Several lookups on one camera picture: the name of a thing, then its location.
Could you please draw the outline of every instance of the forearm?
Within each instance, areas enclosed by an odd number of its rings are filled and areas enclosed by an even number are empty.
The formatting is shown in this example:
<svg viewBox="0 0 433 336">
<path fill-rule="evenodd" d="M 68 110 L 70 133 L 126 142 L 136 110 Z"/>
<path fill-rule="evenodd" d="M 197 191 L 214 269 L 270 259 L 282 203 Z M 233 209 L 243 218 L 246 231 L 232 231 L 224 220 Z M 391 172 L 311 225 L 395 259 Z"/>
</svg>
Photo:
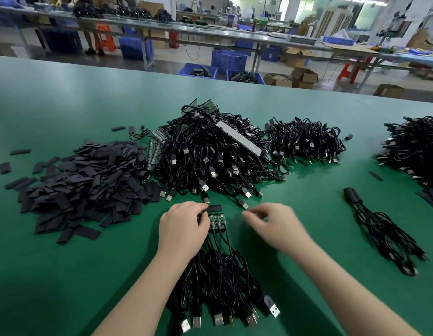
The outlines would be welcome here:
<svg viewBox="0 0 433 336">
<path fill-rule="evenodd" d="M 93 335 L 154 335 L 170 293 L 185 267 L 186 264 L 156 255 Z"/>
<path fill-rule="evenodd" d="M 349 336 L 419 335 L 313 241 L 287 252 L 313 280 Z"/>
</svg>

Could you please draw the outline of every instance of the person's right hand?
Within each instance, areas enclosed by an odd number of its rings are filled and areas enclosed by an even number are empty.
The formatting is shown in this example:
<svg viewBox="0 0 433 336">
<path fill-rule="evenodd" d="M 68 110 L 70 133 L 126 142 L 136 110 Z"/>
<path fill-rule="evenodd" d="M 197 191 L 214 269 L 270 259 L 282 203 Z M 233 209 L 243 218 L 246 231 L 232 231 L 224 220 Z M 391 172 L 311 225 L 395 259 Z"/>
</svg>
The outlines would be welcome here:
<svg viewBox="0 0 433 336">
<path fill-rule="evenodd" d="M 288 255 L 312 241 L 292 208 L 278 203 L 263 203 L 243 212 L 247 224 L 272 247 Z"/>
</svg>

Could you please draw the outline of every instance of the hand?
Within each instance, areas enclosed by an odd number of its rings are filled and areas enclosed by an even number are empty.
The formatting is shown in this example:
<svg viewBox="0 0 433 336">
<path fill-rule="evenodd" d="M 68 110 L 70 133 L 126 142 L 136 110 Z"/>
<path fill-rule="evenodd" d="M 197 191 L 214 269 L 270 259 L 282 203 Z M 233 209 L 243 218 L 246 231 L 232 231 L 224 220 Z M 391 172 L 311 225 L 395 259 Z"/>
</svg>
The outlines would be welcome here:
<svg viewBox="0 0 433 336">
<path fill-rule="evenodd" d="M 184 266 L 196 256 L 204 243 L 210 228 L 210 219 L 204 212 L 199 224 L 197 215 L 208 204 L 185 202 L 174 204 L 160 218 L 159 246 L 157 254 L 177 259 Z"/>
<path fill-rule="evenodd" d="M 247 224 L 272 247 L 289 256 L 312 239 L 292 208 L 278 203 L 264 203 L 243 212 Z"/>
</svg>

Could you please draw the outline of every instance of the white air conditioning unit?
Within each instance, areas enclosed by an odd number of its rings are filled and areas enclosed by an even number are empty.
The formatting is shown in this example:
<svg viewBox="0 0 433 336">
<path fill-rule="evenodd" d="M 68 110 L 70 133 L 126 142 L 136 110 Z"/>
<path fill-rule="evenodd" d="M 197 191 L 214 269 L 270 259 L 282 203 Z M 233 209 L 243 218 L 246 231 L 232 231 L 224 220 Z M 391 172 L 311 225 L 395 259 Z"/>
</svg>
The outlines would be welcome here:
<svg viewBox="0 0 433 336">
<path fill-rule="evenodd" d="M 316 30 L 313 31 L 312 37 L 320 38 L 323 36 L 332 36 L 341 29 L 348 29 L 354 14 L 350 11 L 340 8 L 327 8 L 322 12 L 318 21 Z"/>
</svg>

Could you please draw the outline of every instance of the fluorescent light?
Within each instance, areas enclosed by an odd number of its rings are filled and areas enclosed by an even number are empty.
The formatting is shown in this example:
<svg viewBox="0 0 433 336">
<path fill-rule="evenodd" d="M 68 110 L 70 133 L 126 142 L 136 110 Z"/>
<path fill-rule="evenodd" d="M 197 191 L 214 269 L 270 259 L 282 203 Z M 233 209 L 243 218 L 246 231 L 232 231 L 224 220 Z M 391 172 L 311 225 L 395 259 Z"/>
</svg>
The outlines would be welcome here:
<svg viewBox="0 0 433 336">
<path fill-rule="evenodd" d="M 361 3 L 361 4 L 375 4 L 376 6 L 387 6 L 386 2 L 382 2 L 382 1 L 374 1 L 374 0 L 338 0 L 338 1 L 347 1 L 347 2 L 356 2 L 356 3 Z"/>
</svg>

